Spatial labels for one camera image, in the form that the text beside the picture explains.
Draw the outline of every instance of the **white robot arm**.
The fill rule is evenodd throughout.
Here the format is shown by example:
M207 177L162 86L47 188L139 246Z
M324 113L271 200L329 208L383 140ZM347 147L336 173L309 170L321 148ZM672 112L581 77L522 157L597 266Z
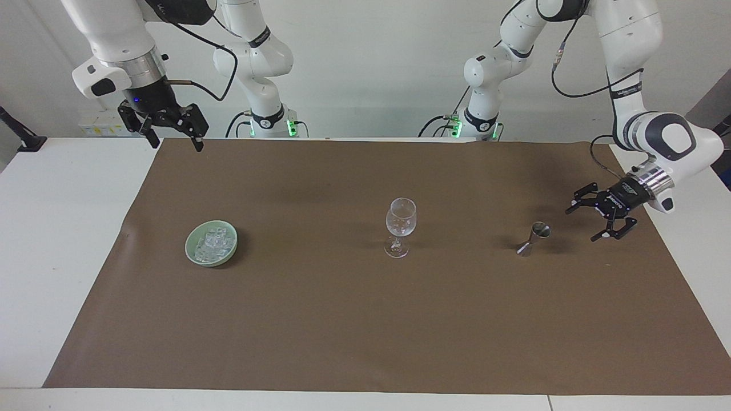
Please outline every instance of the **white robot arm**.
M267 26L258 0L219 0L227 29L246 42L227 47L239 60L236 80L251 105L251 134L256 137L294 137L297 113L282 104L279 90L267 78L292 70L292 51L277 39ZM213 55L216 69L223 75L232 62L222 50Z
M153 147L159 139L152 126L171 127L203 148L208 131L200 109L181 107L167 82L163 56L145 29L146 21L197 24L207 22L215 0L61 0L76 27L89 41L94 57L72 73L84 96L101 97L122 90L118 111L130 132L144 135Z
M713 131L690 124L678 114L645 108L643 65L662 42L655 0L518 0L501 24L502 41L465 65L465 79L473 93L469 106L459 111L459 120L462 135L487 140L502 100L499 85L528 68L533 43L546 22L575 20L584 14L594 18L602 41L615 114L614 140L625 150L647 153L648 159L606 191L600 192L596 183L580 189L567 213L581 206L595 208L607 219L607 227L592 241L620 239L637 224L630 211L649 203L672 213L672 188L723 153L723 142ZM596 197L586 198L590 194ZM614 230L617 219L625 219L620 230Z

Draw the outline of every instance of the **metal jigger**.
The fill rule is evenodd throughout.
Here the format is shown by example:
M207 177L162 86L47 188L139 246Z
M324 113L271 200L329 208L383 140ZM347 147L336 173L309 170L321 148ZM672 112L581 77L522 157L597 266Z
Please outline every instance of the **metal jigger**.
M518 255L521 257L530 257L533 251L533 245L543 238L550 236L550 227L544 222L535 222L531 228L531 238L525 243L518 246Z

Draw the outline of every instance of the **table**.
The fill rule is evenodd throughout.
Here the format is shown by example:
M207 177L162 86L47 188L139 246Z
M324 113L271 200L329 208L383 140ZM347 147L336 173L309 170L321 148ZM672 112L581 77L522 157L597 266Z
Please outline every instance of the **table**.
M642 154L616 148L614 152L625 169L643 160ZM0 174L0 230L4 234L0 238L4 250L0 261L0 409L92 410L101 404L112 410L731 409L731 396L548 398L38 389L155 153L146 141L137 139L52 139L37 154L19 154ZM731 274L731 253L724 242L731 232L731 194L706 170L677 188L675 196L678 210L673 215L650 211L651 218L724 346L731 350L731 276L716 275Z

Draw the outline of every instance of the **bowl of ice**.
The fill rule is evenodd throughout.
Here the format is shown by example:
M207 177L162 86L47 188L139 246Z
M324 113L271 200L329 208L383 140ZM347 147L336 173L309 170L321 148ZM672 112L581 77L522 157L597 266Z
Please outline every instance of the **bowl of ice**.
M204 222L188 235L185 255L202 267L217 267L233 256L237 242L236 229L231 224L220 220Z

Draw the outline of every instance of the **silver metal ring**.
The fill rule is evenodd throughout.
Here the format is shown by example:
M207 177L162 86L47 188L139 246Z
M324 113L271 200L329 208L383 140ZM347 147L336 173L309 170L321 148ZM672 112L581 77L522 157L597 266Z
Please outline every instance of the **silver metal ring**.
M129 79L132 80L130 88L149 86L165 76L165 66L162 57L153 47L144 55L127 61L101 61L107 67L119 67L123 69Z
M650 192L653 199L657 198L661 192L675 187L675 182L667 171L653 162L644 162L637 166L637 169L637 171L632 171L630 174Z

